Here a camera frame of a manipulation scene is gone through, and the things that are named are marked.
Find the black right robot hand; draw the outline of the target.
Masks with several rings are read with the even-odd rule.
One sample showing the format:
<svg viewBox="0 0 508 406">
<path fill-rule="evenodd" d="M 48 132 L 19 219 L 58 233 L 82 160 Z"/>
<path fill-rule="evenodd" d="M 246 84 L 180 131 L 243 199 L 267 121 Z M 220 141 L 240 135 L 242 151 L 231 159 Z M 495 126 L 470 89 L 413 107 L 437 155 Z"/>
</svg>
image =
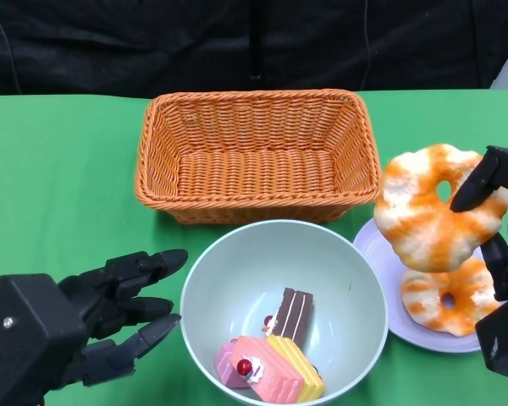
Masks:
<svg viewBox="0 0 508 406">
<path fill-rule="evenodd" d="M 508 149 L 490 145 L 458 189 L 450 209 L 462 212 L 477 208 L 501 187 L 508 189 Z M 500 302 L 508 301 L 508 238 L 497 233 L 481 245 L 481 251 L 494 280 L 495 298 Z"/>
</svg>

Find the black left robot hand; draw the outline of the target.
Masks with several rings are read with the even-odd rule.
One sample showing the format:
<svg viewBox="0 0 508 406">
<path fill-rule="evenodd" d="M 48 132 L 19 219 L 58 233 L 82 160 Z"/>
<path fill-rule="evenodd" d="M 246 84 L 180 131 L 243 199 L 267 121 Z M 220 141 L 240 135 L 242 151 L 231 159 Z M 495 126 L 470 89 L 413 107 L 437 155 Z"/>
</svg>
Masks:
<svg viewBox="0 0 508 406">
<path fill-rule="evenodd" d="M 50 388 L 79 381 L 90 387 L 133 374 L 135 360 L 158 346 L 181 319 L 171 300 L 139 292 L 173 275 L 187 260 L 183 249 L 140 251 L 63 279 L 58 287 L 85 323 L 86 337 Z"/>
</svg>

